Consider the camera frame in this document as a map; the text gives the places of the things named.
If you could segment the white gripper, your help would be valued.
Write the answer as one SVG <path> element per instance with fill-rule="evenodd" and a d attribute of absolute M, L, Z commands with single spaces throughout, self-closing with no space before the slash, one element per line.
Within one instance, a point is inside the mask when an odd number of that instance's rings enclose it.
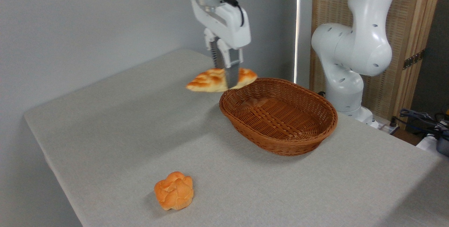
<path fill-rule="evenodd" d="M 224 69 L 227 88 L 239 81 L 242 49 L 251 42 L 249 20 L 243 8 L 228 3 L 215 8 L 215 12 L 203 10 L 196 0 L 191 0 L 196 19 L 203 24 L 207 50 L 212 54 L 215 68 Z"/>

